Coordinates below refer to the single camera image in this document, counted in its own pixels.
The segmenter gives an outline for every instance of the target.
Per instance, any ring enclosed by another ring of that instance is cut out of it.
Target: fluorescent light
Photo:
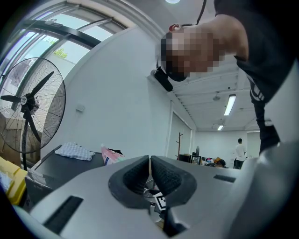
[[[219,125],[219,128],[217,130],[222,130],[224,125]]]
[[[178,3],[180,0],[165,0],[168,3],[175,4]]]
[[[224,115],[229,115],[233,106],[234,106],[234,103],[235,103],[235,99],[236,99],[236,95],[229,95],[229,99],[228,99],[228,105],[226,106],[226,110],[224,112]]]

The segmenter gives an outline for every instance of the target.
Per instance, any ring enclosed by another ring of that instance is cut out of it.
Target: plastic bag
[[[103,144],[101,144],[101,152],[105,165],[113,164],[126,159],[124,155],[107,149]]]

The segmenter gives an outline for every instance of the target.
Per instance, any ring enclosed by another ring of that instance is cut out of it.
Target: green tree
[[[46,40],[46,42],[49,42],[50,44],[54,44],[56,41],[55,41],[55,40],[48,39],[48,40]],[[64,49],[63,49],[63,48],[60,48],[60,49],[54,51],[54,54],[55,54],[56,56],[61,57],[61,58],[66,58],[66,57],[67,57],[67,53],[64,52]]]

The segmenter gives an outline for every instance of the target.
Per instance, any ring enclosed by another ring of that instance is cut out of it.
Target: ceiling
[[[127,0],[143,11],[165,32],[173,23],[195,23],[202,0],[181,0],[170,4],[164,0]],[[214,0],[207,0],[200,22],[214,18]],[[249,96],[249,81],[236,65],[233,56],[226,56],[219,66],[208,73],[193,74],[184,82],[171,81],[173,92],[193,119],[198,130],[217,130],[224,124],[227,130],[256,130],[255,112]],[[216,93],[220,99],[214,101]],[[224,116],[230,94],[236,101],[229,116]]]

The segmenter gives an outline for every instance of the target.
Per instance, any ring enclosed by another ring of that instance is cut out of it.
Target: person in white shirt
[[[245,153],[246,153],[246,149],[244,147],[244,145],[242,145],[242,139],[238,139],[239,144],[235,147],[235,151],[236,151],[236,161],[235,161],[235,168],[236,169],[241,169],[244,161],[245,161]]]

